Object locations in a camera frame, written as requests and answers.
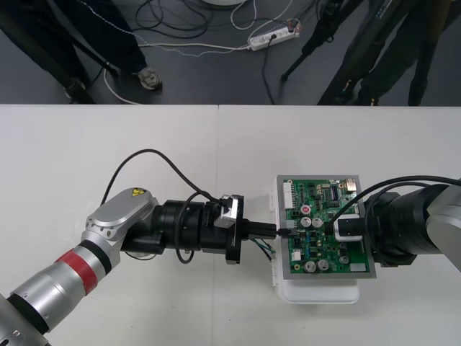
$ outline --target metal frame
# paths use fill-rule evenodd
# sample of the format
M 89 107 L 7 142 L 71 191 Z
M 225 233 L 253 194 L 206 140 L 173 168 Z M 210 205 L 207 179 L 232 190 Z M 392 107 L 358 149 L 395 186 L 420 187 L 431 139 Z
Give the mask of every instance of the metal frame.
M 357 186 L 357 193 L 362 191 L 360 187 L 360 181 L 358 175 L 278 175 L 277 176 L 277 204 L 279 214 L 279 222 L 281 227 L 286 227 L 287 218 L 285 214 L 284 201 L 283 201 L 283 180 L 284 179 L 301 179 L 301 180 L 330 180 L 330 179 L 346 179 L 354 178 Z M 359 203 L 360 216 L 363 217 L 365 209 L 363 203 Z M 288 251 L 288 239 L 282 238 L 282 270 L 284 280 L 325 280 L 325 279 L 375 279 L 376 269 L 375 261 L 373 260 L 372 251 L 370 249 L 370 243 L 368 239 L 364 238 L 365 249 L 367 251 L 367 258 L 370 264 L 370 272 L 353 272 L 353 273 L 305 273 L 305 274 L 293 274 L 290 272 L 290 253 Z

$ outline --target tripod leg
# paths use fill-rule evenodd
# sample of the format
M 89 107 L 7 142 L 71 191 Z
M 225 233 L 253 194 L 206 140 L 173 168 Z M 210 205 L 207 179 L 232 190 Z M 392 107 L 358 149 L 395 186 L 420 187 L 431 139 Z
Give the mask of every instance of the tripod leg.
M 309 54 L 302 54 L 296 61 L 287 69 L 287 71 L 280 77 L 281 81 L 287 81 L 288 76 L 309 56 Z
M 27 54 L 33 57 L 34 61 L 39 63 L 66 89 L 69 95 L 78 103 L 94 104 L 94 100 L 89 94 L 72 79 L 55 59 L 43 49 L 41 45 L 31 37 L 26 30 L 18 25 L 6 12 L 0 7 L 0 27 L 18 42 Z
M 427 88 L 427 76 L 431 70 L 439 37 L 447 22 L 451 3 L 451 0 L 431 0 L 431 14 L 428 20 L 427 37 L 421 47 L 415 76 L 411 82 L 408 106 L 419 106 L 421 104 Z
M 373 43 L 384 31 L 389 32 L 390 28 L 410 11 L 418 0 L 383 0 L 379 8 L 372 12 L 367 18 L 363 31 L 359 33 L 356 42 L 344 60 L 335 77 L 323 93 L 319 105 L 332 105 L 335 97 L 340 95 L 346 83 L 357 76 L 361 71 L 362 59 L 370 51 Z
M 338 31 L 339 25 L 363 2 L 363 0 L 349 0 L 341 9 L 344 0 L 330 0 L 315 26 L 314 33 L 302 49 L 302 55 L 287 69 L 281 80 L 287 81 L 288 76 L 310 55 L 317 47 L 324 44 Z

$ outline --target white plastic base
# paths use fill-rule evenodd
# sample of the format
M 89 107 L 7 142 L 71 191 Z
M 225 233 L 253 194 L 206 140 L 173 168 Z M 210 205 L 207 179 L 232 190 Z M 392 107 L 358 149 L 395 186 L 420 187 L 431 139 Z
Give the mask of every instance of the white plastic base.
M 280 228 L 277 183 L 269 194 L 277 229 Z M 357 280 L 285 280 L 282 269 L 281 238 L 274 242 L 275 260 L 272 261 L 272 282 L 280 298 L 294 304 L 352 304 L 359 300 Z

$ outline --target white table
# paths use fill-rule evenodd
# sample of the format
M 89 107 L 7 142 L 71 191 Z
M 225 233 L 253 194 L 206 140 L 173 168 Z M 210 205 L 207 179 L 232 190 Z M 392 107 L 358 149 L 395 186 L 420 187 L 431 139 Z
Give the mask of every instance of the white table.
M 251 106 L 0 107 L 0 292 L 73 247 L 116 166 L 153 147 L 214 195 L 246 196 L 245 215 L 272 220 L 277 174 L 358 174 L 363 187 L 407 174 L 458 177 L 461 111 L 449 108 Z M 337 136 L 346 136 L 340 143 Z M 322 150 L 327 154 L 312 155 Z M 162 203 L 190 189 L 155 156 L 124 168 L 114 191 Z M 51 334 L 52 345 L 458 345 L 461 274 L 442 256 L 377 269 L 353 306 L 291 306 L 269 263 L 244 244 L 242 264 L 174 252 L 122 258 Z

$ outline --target yellow warning label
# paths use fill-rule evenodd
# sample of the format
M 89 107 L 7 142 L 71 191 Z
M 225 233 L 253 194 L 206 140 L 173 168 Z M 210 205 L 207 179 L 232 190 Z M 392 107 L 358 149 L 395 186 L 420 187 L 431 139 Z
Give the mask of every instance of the yellow warning label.
M 139 195 L 142 195 L 144 192 L 145 192 L 145 190 L 136 188 L 136 189 L 133 189 L 132 196 L 133 197 L 139 196 Z

